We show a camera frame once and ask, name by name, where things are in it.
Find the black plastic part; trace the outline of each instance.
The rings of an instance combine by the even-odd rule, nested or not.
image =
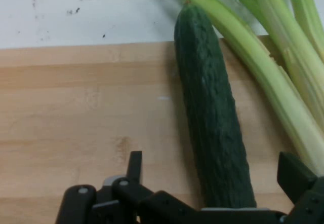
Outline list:
[[[229,211],[200,211],[199,223],[239,223],[239,224],[278,224],[285,215],[272,210],[229,210]]]
[[[141,201],[153,194],[151,190],[136,182],[130,181],[126,177],[117,179],[112,184],[112,192],[114,198],[127,203],[134,209],[138,207]]]
[[[118,200],[96,204],[92,207],[88,219],[90,224],[134,223]]]
[[[305,192],[285,219],[285,224],[304,223],[324,223],[324,195],[314,189]]]
[[[296,203],[305,191],[312,188],[317,176],[296,156],[281,152],[277,181],[289,199]]]
[[[142,224],[199,223],[197,211],[164,191],[159,191],[138,206]]]
[[[142,152],[131,152],[126,177],[133,182],[140,183],[141,170]]]
[[[96,200],[96,189],[91,185],[68,188],[56,219],[56,224],[86,224],[90,209]]]

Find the celery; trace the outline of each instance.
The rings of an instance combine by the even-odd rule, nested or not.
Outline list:
[[[251,29],[217,0],[191,0],[210,16],[233,50],[264,89],[303,161],[324,174],[324,134],[286,72],[270,58]],[[287,49],[295,59],[296,51]]]
[[[314,0],[291,0],[297,22],[324,62],[324,30]]]
[[[289,75],[317,123],[324,129],[324,64],[284,0],[258,0],[271,37],[281,50]]]

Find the metal bolt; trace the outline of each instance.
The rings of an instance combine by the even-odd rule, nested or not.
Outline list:
[[[119,182],[119,185],[121,186],[127,186],[129,184],[129,182],[127,180],[122,180]]]
[[[281,223],[284,223],[286,217],[287,217],[286,215],[281,216],[280,219],[279,219],[279,223],[280,223],[280,224],[281,224]]]
[[[77,192],[79,194],[86,194],[89,190],[86,187],[81,187]]]

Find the green cucumber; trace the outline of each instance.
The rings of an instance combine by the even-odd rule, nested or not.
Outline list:
[[[206,13],[185,4],[175,50],[190,141],[207,207],[256,207],[247,154],[218,38]]]

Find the cucumber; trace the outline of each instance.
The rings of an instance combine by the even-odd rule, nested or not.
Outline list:
[[[190,141],[207,207],[256,207],[235,101],[218,38],[206,13],[185,4],[175,50]]]

